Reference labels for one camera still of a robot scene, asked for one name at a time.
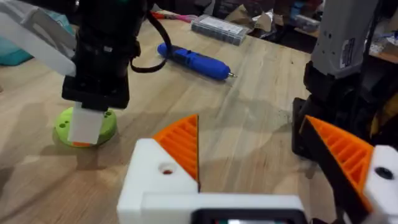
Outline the white orange left gripper right finger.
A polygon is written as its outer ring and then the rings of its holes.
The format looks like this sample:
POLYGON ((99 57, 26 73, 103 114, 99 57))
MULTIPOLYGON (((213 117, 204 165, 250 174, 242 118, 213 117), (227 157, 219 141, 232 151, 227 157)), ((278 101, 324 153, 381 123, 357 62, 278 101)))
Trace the white orange left gripper right finger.
POLYGON ((397 224, 397 149, 306 115, 299 129, 335 199, 335 223, 397 224))

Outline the white orange left gripper left finger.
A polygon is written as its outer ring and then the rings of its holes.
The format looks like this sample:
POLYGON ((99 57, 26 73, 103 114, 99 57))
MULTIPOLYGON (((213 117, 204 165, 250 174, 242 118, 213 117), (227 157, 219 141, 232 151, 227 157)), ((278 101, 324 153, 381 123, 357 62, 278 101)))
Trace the white orange left gripper left finger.
POLYGON ((198 115, 136 142, 119 196, 120 223, 190 223, 182 205, 200 189, 198 115))

